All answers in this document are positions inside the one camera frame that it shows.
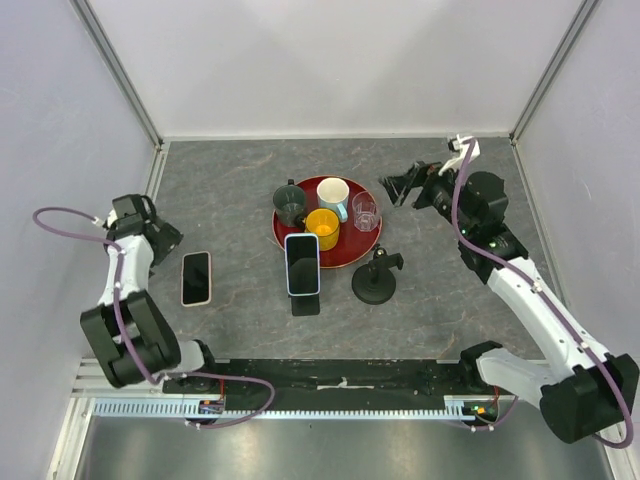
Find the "beige case phone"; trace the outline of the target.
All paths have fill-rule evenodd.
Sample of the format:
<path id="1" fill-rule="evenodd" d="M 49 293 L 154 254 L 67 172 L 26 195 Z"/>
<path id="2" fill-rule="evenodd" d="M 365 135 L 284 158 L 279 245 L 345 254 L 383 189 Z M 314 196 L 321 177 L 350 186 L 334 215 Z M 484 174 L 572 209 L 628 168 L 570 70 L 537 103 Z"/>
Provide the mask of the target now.
<path id="1" fill-rule="evenodd" d="M 181 304 L 206 305 L 212 297 L 212 263 L 207 251 L 185 254 L 181 267 Z"/>

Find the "blue case phone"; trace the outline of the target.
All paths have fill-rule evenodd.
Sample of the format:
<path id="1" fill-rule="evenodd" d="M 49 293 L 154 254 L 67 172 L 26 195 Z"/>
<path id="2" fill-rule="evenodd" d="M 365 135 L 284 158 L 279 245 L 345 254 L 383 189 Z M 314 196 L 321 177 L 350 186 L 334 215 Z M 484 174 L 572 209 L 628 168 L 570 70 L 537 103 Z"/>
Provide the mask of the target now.
<path id="1" fill-rule="evenodd" d="M 285 236 L 287 292 L 292 297 L 317 295 L 320 292 L 319 239 L 313 233 Z"/>

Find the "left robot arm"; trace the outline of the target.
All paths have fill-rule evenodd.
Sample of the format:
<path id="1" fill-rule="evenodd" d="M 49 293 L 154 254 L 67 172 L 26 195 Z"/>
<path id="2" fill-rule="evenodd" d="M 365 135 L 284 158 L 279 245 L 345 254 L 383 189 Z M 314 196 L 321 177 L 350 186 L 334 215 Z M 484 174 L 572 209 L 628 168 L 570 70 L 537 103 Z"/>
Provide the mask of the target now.
<path id="1" fill-rule="evenodd" d="M 220 371 L 210 349 L 197 339 L 178 340 L 148 292 L 152 269 L 184 235 L 140 194 L 114 199 L 106 228 L 106 286 L 98 305 L 81 314 L 80 326 L 107 381 L 123 388 L 185 373 L 196 392 L 211 392 Z"/>

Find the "black round-base phone stand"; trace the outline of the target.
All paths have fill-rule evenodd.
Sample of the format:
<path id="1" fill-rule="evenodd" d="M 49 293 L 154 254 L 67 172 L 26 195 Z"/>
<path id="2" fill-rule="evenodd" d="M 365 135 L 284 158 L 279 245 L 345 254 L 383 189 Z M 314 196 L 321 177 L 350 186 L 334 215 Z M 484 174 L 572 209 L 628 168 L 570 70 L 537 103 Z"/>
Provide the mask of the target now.
<path id="1" fill-rule="evenodd" d="M 372 259 L 358 267 L 351 280 L 355 296 L 368 305 L 381 305 L 389 301 L 396 291 L 396 278 L 392 268 L 402 270 L 404 258 L 400 253 L 389 254 L 375 244 Z"/>

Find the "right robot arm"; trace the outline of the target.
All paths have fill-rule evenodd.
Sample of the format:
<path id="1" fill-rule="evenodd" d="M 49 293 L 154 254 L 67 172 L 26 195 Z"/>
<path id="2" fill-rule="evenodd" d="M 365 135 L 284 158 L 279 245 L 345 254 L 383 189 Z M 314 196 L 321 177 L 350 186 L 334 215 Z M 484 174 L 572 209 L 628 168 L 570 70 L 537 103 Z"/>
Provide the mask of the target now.
<path id="1" fill-rule="evenodd" d="M 611 354 L 550 291 L 504 221 L 508 198 L 500 177 L 441 168 L 417 162 L 379 183 L 395 206 L 419 189 L 413 208 L 432 207 L 452 225 L 464 264 L 512 310 L 546 361 L 539 365 L 486 341 L 462 353 L 460 386 L 473 394 L 489 386 L 513 394 L 538 408 L 552 433 L 567 444 L 622 422 L 626 435 L 616 445 L 627 447 L 633 440 L 637 363 L 628 354 Z"/>

